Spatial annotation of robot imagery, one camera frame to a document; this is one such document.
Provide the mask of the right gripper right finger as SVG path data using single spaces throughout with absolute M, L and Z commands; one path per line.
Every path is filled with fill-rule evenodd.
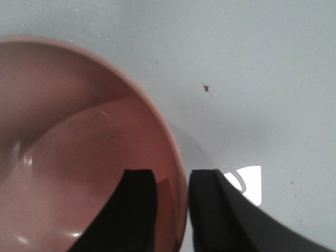
M 261 169 L 193 170 L 188 204 L 195 251 L 335 251 L 335 227 L 301 194 L 264 193 Z

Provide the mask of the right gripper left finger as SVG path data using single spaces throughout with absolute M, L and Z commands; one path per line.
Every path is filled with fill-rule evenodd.
M 125 170 L 114 193 L 69 251 L 154 251 L 157 197 L 151 170 Z

